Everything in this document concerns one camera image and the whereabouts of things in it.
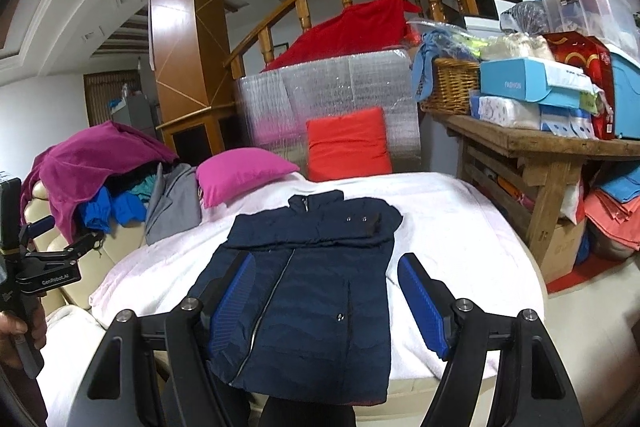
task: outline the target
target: human hand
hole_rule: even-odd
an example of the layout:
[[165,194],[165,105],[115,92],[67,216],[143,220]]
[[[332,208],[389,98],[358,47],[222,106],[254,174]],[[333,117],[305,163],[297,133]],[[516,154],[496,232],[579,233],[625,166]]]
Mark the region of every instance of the human hand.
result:
[[12,336],[31,335],[36,349],[42,349],[47,344],[47,321],[44,308],[40,303],[31,315],[33,327],[27,333],[27,325],[15,315],[0,312],[0,362],[15,369],[22,368],[22,362],[15,350]]

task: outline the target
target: table top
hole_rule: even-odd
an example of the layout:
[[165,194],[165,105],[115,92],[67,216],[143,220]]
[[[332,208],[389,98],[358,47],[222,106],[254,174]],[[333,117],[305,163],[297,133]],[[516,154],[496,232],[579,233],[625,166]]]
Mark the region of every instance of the table top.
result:
[[640,140],[583,140],[549,132],[509,129],[470,116],[432,114],[447,129],[478,142],[502,156],[568,155],[594,160],[640,160]]

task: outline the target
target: purple blanket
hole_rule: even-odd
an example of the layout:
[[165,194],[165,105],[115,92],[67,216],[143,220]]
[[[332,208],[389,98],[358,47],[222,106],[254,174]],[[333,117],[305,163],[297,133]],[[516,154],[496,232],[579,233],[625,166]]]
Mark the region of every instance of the purple blanket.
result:
[[31,201],[33,186],[42,180],[56,227],[71,243],[76,206],[93,198],[108,176],[176,158],[169,148],[133,127],[111,121],[89,127],[36,156],[22,184],[21,215]]

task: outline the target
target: bolt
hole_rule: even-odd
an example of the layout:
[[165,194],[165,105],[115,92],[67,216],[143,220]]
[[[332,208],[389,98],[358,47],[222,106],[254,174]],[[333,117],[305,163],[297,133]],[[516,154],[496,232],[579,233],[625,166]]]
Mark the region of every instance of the bolt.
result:
[[131,310],[122,310],[120,313],[116,315],[116,320],[118,322],[127,322],[133,317],[133,311]]
[[187,297],[180,303],[180,308],[186,312],[190,312],[198,307],[198,300],[193,297]]
[[522,312],[522,316],[526,321],[535,322],[538,320],[538,314],[535,310],[527,309]]
[[458,299],[456,301],[456,308],[458,308],[461,312],[466,313],[474,308],[474,304],[469,299]]

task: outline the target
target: wicker basket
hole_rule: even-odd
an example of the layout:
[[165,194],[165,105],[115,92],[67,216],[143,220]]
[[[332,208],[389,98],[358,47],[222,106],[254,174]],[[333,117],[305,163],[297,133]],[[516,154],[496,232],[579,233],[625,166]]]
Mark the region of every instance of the wicker basket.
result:
[[420,102],[420,109],[424,112],[469,114],[469,91],[480,89],[480,64],[455,58],[436,58],[433,68],[433,92]]

